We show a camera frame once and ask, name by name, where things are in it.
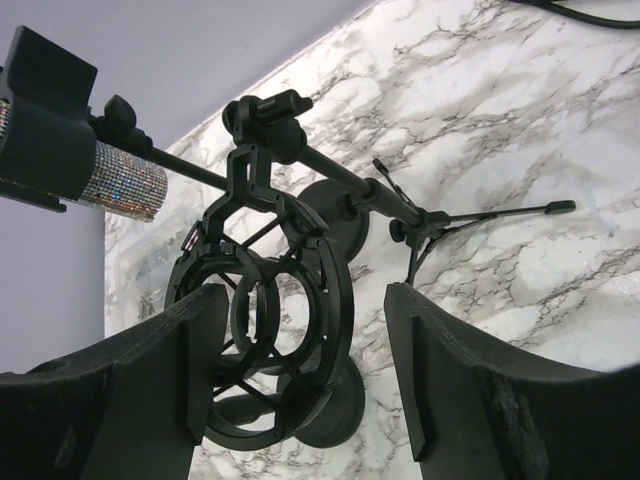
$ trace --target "black cable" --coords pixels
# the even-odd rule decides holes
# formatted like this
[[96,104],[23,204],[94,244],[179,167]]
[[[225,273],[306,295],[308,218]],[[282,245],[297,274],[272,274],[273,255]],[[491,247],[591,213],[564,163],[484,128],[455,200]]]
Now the black cable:
[[532,5],[534,7],[547,10],[548,12],[557,13],[564,17],[579,22],[588,23],[590,25],[596,25],[598,27],[614,28],[617,30],[637,30],[640,29],[640,20],[611,20],[609,18],[596,17],[589,15],[588,13],[578,12],[571,8],[563,7],[562,5],[556,5],[554,0],[511,0],[514,3],[521,3],[525,5]]

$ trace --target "glittery microphone body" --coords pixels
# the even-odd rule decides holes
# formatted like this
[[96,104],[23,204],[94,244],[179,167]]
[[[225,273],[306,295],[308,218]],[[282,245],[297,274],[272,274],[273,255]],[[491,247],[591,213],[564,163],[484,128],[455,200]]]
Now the glittery microphone body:
[[[11,105],[0,100],[0,154],[10,122]],[[162,207],[166,195],[164,169],[106,143],[96,142],[91,178],[78,199],[65,200],[150,222]]]

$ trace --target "gray wall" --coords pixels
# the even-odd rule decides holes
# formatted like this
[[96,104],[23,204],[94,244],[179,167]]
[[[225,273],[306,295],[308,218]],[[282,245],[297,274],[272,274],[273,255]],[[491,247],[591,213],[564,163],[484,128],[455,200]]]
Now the gray wall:
[[[371,0],[13,0],[0,64],[26,25],[99,70],[91,105],[118,93],[166,148]],[[0,198],[0,371],[25,371],[103,335],[103,215]]]

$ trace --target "round base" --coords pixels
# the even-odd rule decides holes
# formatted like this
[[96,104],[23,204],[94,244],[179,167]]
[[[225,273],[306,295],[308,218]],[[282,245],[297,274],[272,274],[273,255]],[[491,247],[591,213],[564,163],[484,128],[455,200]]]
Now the round base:
[[[327,236],[340,244],[347,262],[350,262],[360,253],[367,239],[369,212],[358,212],[358,216],[350,222],[340,218],[336,208],[336,199],[345,191],[346,189],[342,185],[333,180],[320,180],[300,192],[298,200],[309,205],[322,217],[330,229]],[[313,253],[314,255],[307,254],[305,261],[319,267],[320,262],[315,256],[315,252]]]
[[[281,382],[278,382],[278,390],[280,388]],[[364,383],[351,357],[347,358],[340,379],[331,390],[331,398],[325,407],[295,434],[295,438],[305,445],[314,448],[337,447],[349,440],[362,422]]]

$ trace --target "marble table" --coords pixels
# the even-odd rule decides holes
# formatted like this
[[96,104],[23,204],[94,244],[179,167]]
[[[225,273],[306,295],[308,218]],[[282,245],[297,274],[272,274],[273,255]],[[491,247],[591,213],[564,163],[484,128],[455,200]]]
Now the marble table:
[[[585,8],[640,18],[632,0]],[[250,90],[295,88],[315,108],[301,117],[310,144],[362,176],[383,159],[418,204],[451,214],[574,199],[558,217],[499,220],[437,247],[417,288],[449,312],[530,352],[611,370],[640,360],[640,33],[589,27],[500,0],[388,0],[312,45]],[[224,174],[231,150],[219,113],[172,152]],[[291,193],[319,179],[275,166]],[[156,221],[107,217],[106,332],[162,308],[187,229],[219,191],[170,176]],[[228,233],[269,220],[246,211]],[[382,308],[406,275],[408,251],[388,219],[371,218],[352,262],[363,372],[361,428],[326,451],[288,440],[264,451],[206,441],[192,479],[417,479]],[[277,254],[281,235],[258,251]],[[284,288],[287,341],[300,337],[305,299]]]

